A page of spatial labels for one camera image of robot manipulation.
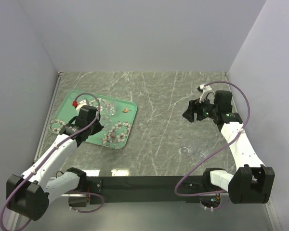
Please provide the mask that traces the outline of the clear glass two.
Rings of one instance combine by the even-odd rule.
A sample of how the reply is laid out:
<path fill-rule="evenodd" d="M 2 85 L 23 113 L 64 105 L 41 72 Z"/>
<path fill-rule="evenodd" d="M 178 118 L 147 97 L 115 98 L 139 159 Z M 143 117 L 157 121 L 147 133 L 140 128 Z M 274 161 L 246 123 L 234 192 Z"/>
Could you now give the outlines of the clear glass two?
<path fill-rule="evenodd" d="M 114 102 L 105 102 L 105 111 L 108 116 L 113 116 L 116 113 L 116 104 Z"/>

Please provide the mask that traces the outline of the clear glass five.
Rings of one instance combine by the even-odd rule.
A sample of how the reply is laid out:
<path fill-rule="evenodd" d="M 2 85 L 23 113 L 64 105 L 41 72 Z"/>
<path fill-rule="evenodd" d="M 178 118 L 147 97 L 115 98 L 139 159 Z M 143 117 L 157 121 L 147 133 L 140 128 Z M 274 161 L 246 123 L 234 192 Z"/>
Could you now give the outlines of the clear glass five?
<path fill-rule="evenodd" d="M 179 152 L 183 157 L 190 157 L 195 153 L 195 146 L 192 142 L 182 140 L 180 142 Z"/>

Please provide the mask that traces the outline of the clear glass six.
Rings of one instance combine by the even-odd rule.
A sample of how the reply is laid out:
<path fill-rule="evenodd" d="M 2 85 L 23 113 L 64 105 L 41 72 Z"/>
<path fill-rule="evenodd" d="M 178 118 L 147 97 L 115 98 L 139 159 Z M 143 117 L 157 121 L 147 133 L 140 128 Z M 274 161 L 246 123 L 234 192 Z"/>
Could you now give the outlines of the clear glass six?
<path fill-rule="evenodd" d="M 198 161 L 202 161 L 210 154 L 210 149 L 206 145 L 199 146 L 197 151 Z"/>

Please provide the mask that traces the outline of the clear glass one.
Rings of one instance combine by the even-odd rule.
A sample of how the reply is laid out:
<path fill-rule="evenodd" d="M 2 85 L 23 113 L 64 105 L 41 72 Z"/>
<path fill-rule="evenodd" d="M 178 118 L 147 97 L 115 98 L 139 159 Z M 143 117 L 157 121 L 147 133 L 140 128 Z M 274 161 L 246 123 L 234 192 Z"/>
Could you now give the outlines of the clear glass one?
<path fill-rule="evenodd" d="M 96 101 L 96 99 L 88 100 L 88 102 L 89 102 L 89 106 L 93 106 L 95 108 L 98 108 L 98 102 Z"/>

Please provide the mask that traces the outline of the clear glass three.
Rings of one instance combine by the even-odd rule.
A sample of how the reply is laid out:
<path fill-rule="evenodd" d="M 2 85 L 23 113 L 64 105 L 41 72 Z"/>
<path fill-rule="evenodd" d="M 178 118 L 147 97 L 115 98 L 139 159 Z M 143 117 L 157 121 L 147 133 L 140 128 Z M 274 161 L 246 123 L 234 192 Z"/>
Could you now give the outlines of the clear glass three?
<path fill-rule="evenodd" d="M 110 130 L 112 130 L 113 124 L 108 117 L 101 118 L 100 123 L 104 127 L 103 128 L 104 131 L 109 132 Z"/>

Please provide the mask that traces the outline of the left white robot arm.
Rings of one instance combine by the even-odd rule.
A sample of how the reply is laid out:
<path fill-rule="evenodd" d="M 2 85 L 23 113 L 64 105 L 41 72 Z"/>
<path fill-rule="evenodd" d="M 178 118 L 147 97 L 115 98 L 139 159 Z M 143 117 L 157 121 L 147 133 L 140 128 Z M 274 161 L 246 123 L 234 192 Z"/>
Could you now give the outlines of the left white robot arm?
<path fill-rule="evenodd" d="M 87 174 L 77 168 L 68 169 L 52 180 L 52 174 L 75 150 L 103 129 L 98 108 L 84 105 L 79 114 L 66 124 L 50 148 L 21 176 L 11 175 L 6 183 L 5 207 L 36 221 L 48 206 L 68 191 L 87 194 Z"/>

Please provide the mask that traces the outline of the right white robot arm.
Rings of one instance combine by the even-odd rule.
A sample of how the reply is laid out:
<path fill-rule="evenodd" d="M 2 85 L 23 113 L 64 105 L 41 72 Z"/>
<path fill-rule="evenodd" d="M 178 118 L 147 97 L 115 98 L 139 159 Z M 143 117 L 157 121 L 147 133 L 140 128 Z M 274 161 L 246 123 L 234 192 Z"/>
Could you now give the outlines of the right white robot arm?
<path fill-rule="evenodd" d="M 236 165 L 234 175 L 223 169 L 208 168 L 203 174 L 202 186 L 206 193 L 218 190 L 228 192 L 234 204 L 266 204 L 269 201 L 275 172 L 266 167 L 255 153 L 238 113 L 232 111 L 230 99 L 190 100 L 183 117 L 189 122 L 206 118 L 213 120 L 225 138 Z"/>

